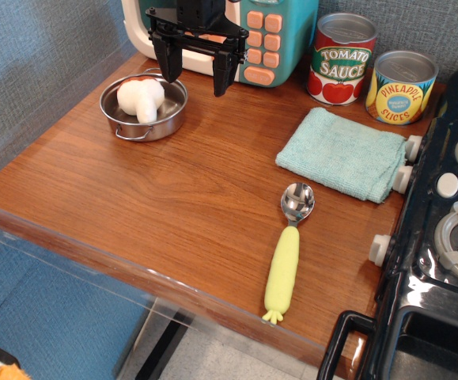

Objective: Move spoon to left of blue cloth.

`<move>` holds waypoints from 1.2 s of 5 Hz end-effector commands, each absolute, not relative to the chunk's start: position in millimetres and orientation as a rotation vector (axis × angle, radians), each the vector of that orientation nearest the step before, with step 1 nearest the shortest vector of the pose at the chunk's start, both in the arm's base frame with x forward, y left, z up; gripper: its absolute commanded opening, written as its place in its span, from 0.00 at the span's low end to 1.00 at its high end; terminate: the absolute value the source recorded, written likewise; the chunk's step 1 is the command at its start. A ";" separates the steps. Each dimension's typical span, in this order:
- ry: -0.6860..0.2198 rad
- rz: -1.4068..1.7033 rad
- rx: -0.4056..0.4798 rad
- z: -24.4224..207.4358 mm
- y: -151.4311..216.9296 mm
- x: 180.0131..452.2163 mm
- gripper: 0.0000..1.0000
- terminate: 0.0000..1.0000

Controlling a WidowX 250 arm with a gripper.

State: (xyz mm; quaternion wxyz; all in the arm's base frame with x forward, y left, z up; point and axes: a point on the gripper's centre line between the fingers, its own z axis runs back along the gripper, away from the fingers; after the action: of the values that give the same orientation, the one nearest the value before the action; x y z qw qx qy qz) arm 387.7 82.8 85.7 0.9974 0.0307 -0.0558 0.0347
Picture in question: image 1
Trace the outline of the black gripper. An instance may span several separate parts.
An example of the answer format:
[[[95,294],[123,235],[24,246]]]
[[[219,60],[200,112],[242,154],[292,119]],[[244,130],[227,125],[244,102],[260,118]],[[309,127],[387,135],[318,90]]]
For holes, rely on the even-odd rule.
[[[214,96],[223,96],[234,83],[239,64],[246,60],[248,31],[230,21],[225,10],[224,1],[155,2],[146,9],[150,40],[168,83],[182,72],[183,51],[214,59]]]

